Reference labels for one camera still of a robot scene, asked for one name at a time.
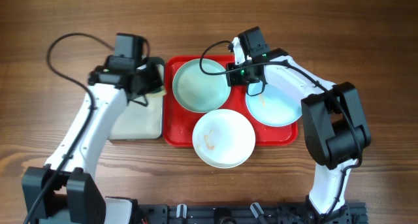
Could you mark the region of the white plate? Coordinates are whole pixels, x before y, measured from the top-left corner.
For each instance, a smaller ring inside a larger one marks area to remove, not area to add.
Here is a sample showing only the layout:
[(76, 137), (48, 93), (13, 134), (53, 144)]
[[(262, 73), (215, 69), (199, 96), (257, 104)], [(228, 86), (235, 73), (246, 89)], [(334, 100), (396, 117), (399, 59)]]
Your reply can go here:
[(208, 165), (233, 168), (244, 163), (255, 149), (255, 130), (241, 113), (229, 109), (213, 110), (194, 126), (192, 145)]

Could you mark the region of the light green plate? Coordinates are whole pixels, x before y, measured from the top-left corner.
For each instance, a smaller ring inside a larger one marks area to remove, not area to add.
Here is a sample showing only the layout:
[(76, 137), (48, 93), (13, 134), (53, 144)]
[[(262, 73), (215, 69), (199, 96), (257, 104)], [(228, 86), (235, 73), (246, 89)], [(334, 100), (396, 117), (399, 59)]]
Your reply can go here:
[(231, 87), (225, 75), (208, 75), (200, 69), (200, 59), (184, 63), (174, 75), (172, 91), (186, 110), (206, 113), (220, 108), (229, 98)]

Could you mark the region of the green yellow sponge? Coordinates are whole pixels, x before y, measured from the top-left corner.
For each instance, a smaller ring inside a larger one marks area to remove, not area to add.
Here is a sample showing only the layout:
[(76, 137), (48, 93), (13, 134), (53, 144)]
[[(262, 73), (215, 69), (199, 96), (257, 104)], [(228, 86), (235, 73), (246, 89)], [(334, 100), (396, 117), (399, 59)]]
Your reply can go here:
[(152, 92), (148, 93), (148, 97), (162, 97), (167, 94), (167, 91), (164, 86), (161, 86), (160, 88), (157, 88), (156, 90), (153, 90)]

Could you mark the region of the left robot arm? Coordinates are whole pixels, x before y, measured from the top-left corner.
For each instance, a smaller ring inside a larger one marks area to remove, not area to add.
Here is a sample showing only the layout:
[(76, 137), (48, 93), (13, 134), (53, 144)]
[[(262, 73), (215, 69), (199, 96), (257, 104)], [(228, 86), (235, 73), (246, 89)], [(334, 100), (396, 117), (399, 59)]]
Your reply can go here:
[(104, 197), (95, 171), (115, 122), (130, 102), (162, 87), (159, 57), (140, 66), (96, 67), (86, 96), (65, 138), (41, 168), (22, 178), (25, 223), (134, 223), (137, 200)]

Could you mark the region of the light blue plate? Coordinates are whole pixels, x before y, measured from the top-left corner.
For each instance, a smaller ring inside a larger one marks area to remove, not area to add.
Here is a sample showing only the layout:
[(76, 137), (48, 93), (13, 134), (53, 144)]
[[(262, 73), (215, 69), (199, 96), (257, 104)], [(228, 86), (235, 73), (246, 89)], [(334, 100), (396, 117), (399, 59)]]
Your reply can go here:
[(271, 127), (284, 127), (302, 116), (302, 109), (283, 91), (263, 83), (248, 86), (246, 106), (250, 114), (260, 123)]

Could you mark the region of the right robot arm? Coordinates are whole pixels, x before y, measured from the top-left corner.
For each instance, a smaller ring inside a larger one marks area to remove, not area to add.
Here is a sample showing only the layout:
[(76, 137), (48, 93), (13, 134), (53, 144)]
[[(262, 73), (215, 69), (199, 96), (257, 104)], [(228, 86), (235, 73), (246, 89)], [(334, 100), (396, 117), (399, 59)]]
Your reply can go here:
[(255, 56), (242, 48), (230, 51), (234, 65), (227, 67), (228, 77), (275, 87), (301, 106), (304, 141), (316, 163), (308, 206), (318, 223), (340, 217), (346, 208), (349, 173), (361, 166), (363, 149), (371, 143), (356, 87), (310, 73), (280, 48)]

